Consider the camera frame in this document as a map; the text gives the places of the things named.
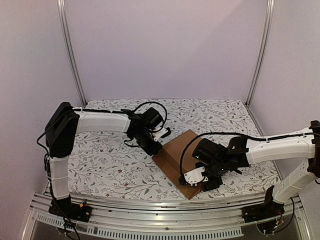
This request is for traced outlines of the brown cardboard box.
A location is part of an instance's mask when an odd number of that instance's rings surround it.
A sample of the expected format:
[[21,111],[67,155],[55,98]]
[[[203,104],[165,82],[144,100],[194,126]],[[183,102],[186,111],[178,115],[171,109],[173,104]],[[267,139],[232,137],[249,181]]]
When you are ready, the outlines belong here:
[[180,134],[176,138],[164,144],[157,155],[152,157],[155,164],[161,169],[164,175],[175,185],[182,193],[182,196],[188,200],[195,197],[202,191],[202,183],[197,186],[180,185],[180,159],[183,150],[187,144],[197,136],[191,129]]

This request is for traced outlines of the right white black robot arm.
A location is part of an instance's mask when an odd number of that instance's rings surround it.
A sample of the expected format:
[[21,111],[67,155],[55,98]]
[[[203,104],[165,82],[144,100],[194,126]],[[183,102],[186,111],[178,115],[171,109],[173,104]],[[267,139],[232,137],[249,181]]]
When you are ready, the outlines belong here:
[[320,122],[313,120],[309,127],[285,135],[263,138],[238,135],[224,147],[201,139],[192,153],[199,161],[194,170],[183,174],[187,184],[203,184],[204,191],[218,188],[226,172],[241,173],[240,168],[254,164],[302,158],[301,164],[284,180],[265,192],[264,202],[242,208],[246,223],[284,214],[285,202],[320,177]]

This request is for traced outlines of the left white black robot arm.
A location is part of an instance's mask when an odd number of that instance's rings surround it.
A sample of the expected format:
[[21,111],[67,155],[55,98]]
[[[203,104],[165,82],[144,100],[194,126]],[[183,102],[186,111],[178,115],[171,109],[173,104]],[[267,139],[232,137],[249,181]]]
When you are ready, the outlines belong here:
[[167,116],[150,107],[143,113],[136,109],[119,111],[86,109],[74,107],[69,102],[62,102],[40,135],[45,138],[42,146],[44,169],[47,173],[50,195],[52,197],[49,213],[87,222],[92,208],[86,200],[72,203],[68,188],[68,160],[73,151],[77,134],[87,132],[118,132],[127,135],[130,141],[147,155],[156,155],[162,148],[161,138],[171,134],[165,127]]

